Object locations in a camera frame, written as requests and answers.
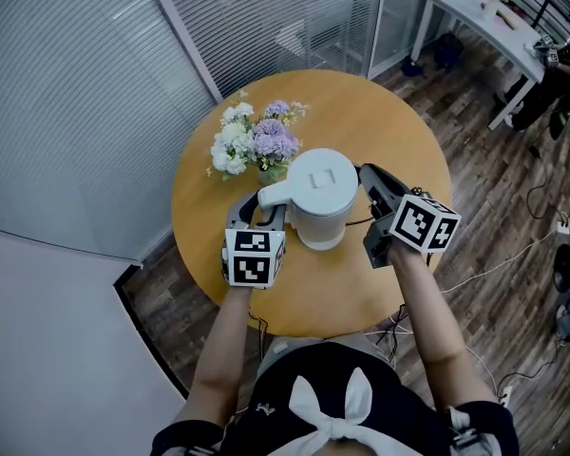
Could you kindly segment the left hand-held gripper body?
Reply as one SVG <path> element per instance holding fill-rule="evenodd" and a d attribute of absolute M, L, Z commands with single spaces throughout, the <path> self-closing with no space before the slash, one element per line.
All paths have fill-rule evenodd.
<path fill-rule="evenodd" d="M 283 230 L 228 229 L 221 247 L 221 267 L 230 286 L 267 289 L 274 285 L 283 263 L 286 234 Z"/>

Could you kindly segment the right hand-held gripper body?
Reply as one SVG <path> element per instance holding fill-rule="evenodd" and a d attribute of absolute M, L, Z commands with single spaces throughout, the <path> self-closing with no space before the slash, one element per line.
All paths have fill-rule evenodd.
<path fill-rule="evenodd" d="M 390 265 L 390 247 L 396 238 L 429 257 L 448 248 L 461 221 L 459 214 L 394 178 L 364 178 L 362 185 L 373 217 L 363 239 L 372 268 Z"/>

